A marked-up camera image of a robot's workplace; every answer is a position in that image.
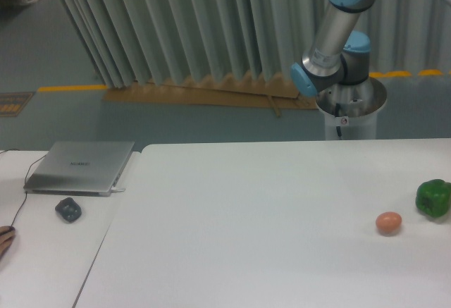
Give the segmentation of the person's hand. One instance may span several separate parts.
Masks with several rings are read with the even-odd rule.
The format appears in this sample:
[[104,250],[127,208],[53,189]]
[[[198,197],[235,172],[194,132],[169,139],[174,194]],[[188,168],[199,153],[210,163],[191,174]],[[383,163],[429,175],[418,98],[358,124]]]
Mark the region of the person's hand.
[[0,257],[3,257],[6,251],[13,244],[16,237],[16,229],[13,226],[2,226],[0,233]]

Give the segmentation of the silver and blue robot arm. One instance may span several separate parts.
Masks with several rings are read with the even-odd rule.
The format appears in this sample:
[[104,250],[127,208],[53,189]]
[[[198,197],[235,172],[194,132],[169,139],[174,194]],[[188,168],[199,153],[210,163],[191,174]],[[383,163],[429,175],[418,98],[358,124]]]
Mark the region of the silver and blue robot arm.
[[300,63],[292,64],[290,74],[301,94],[314,97],[319,92],[342,81],[347,68],[341,59],[361,13],[370,9],[376,0],[328,0],[320,28],[311,48]]

